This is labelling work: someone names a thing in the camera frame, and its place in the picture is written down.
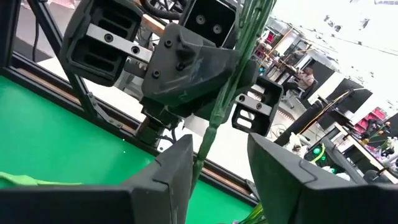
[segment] metal bracket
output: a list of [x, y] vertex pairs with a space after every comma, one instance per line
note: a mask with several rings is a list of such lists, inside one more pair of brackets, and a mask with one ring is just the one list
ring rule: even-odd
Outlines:
[[116, 121], [115, 119], [111, 118], [108, 114], [105, 113], [105, 111], [98, 105], [97, 100], [95, 99], [94, 95], [92, 92], [89, 92], [88, 94], [88, 99], [91, 101], [91, 104], [93, 105], [94, 110], [97, 112], [97, 114], [102, 117], [108, 124], [111, 124], [112, 126], [115, 126], [117, 128], [122, 128], [122, 123], [119, 121]]

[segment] metal rod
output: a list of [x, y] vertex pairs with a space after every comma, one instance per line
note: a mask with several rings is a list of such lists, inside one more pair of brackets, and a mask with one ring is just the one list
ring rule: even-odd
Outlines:
[[21, 0], [0, 1], [0, 68], [11, 63]]
[[[62, 34], [59, 31], [49, 8], [47, 7], [47, 1], [27, 0], [27, 2], [29, 3], [36, 19], [39, 21], [39, 24], [50, 43], [51, 48], [53, 49], [57, 58], [59, 58], [62, 45]], [[84, 111], [90, 116], [98, 117], [93, 105], [91, 104], [91, 101], [88, 98], [88, 90], [83, 79], [69, 71], [64, 70], [64, 72], [68, 77], [73, 90], [76, 92], [76, 96], [79, 99]]]

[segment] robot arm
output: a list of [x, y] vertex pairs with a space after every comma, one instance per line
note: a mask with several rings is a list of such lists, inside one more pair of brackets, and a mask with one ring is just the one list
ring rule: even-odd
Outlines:
[[[222, 21], [208, 12], [209, 4], [224, 12]], [[200, 18], [215, 25], [202, 26]], [[165, 27], [154, 51], [134, 42], [141, 19], [142, 12], [128, 1], [83, 0], [65, 32], [60, 52], [62, 67], [99, 85], [113, 86], [130, 61], [129, 71], [133, 69], [133, 75], [142, 79], [135, 87], [142, 94], [135, 97], [144, 106], [142, 113], [151, 121], [173, 129], [192, 114], [209, 120], [218, 92], [240, 57], [232, 49], [236, 43], [235, 7], [217, 0], [189, 1], [179, 24]], [[135, 62], [146, 66], [140, 68]], [[233, 126], [265, 136], [282, 89], [265, 78], [256, 81], [258, 74], [255, 61], [250, 61], [235, 93], [238, 109]], [[255, 83], [267, 87], [260, 93], [266, 96], [261, 101], [247, 96]], [[261, 126], [238, 125], [241, 110], [254, 114], [250, 122]]]

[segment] green felt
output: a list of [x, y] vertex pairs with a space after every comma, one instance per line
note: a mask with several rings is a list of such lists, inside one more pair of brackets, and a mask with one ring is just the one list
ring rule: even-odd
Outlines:
[[[118, 184], [153, 156], [0, 77], [0, 171], [51, 182]], [[10, 186], [0, 180], [0, 187]], [[188, 224], [231, 223], [252, 207], [199, 182]]]

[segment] wooden edge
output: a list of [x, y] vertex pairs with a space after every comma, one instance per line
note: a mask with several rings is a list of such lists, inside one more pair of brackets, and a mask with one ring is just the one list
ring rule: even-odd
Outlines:
[[[58, 87], [52, 85], [51, 83], [49, 83], [49, 82], [47, 82], [47, 81], [45, 81], [45, 80], [43, 80], [43, 79], [37, 77], [36, 75], [34, 75], [34, 74], [28, 72], [27, 70], [24, 70], [24, 69], [19, 68], [18, 71], [21, 72], [23, 75], [25, 75], [25, 76], [27, 76], [27, 77], [29, 77], [29, 78], [31, 78], [31, 79], [37, 81], [38, 83], [40, 83], [41, 85], [45, 86], [46, 88], [48, 88], [48, 89], [50, 89], [50, 90], [52, 90], [52, 91], [58, 93], [59, 95], [62, 95], [63, 97], [65, 97], [65, 98], [67, 98], [67, 99], [73, 101], [74, 103], [80, 105], [80, 102], [79, 102], [79, 99], [78, 99], [78, 98], [76, 98], [76, 97], [72, 96], [71, 94], [69, 94], [69, 93], [67, 93], [67, 92], [65, 92], [65, 91], [63, 91], [63, 90], [61, 90], [60, 88], [58, 88]], [[123, 129], [125, 129], [126, 131], [129, 131], [130, 133], [134, 133], [134, 132], [135, 132], [135, 130], [132, 129], [130, 126], [128, 126], [128, 125], [126, 125], [126, 124], [123, 124], [123, 123], [122, 123], [122, 125], [123, 125]], [[243, 194], [250, 195], [250, 192], [248, 192], [248, 191], [245, 190], [244, 188], [242, 188], [242, 187], [236, 185], [235, 183], [232, 183], [231, 181], [225, 179], [224, 177], [222, 177], [222, 176], [220, 176], [220, 175], [218, 175], [218, 174], [216, 174], [216, 173], [214, 173], [214, 172], [212, 172], [212, 171], [210, 171], [210, 170], [208, 170], [208, 169], [206, 169], [206, 168], [203, 168], [202, 171], [203, 171], [204, 173], [206, 173], [206, 174], [212, 176], [213, 178], [217, 179], [218, 181], [221, 181], [222, 183], [224, 183], [224, 184], [226, 184], [226, 185], [232, 187], [233, 189], [235, 189], [235, 190], [237, 190], [237, 191], [240, 191], [240, 192], [243, 193]]]
[[162, 36], [164, 31], [164, 26], [148, 14], [142, 16], [141, 26], [146, 27], [159, 37]]
[[[42, 84], [43, 86], [47, 87], [48, 89], [58, 93], [59, 95], [62, 95], [63, 97], [67, 98], [68, 100], [73, 101], [74, 103], [76, 103], [76, 104], [81, 106], [79, 99], [76, 98], [75, 96], [72, 96], [71, 94], [59, 89], [58, 87], [56, 87], [56, 86], [52, 85], [51, 83], [49, 83], [49, 82], [37, 77], [36, 75], [28, 72], [27, 70], [24, 70], [24, 69], [21, 69], [21, 68], [19, 68], [17, 70], [19, 72], [21, 72], [22, 74], [24, 74], [25, 76], [27, 76], [27, 77], [37, 81], [38, 83]], [[128, 126], [128, 125], [126, 125], [126, 124], [124, 124], [122, 122], [120, 122], [120, 123], [122, 124], [122, 128], [123, 129], [125, 129], [126, 131], [128, 131], [130, 133], [135, 133], [135, 130], [132, 127], [130, 127], [130, 126]]]

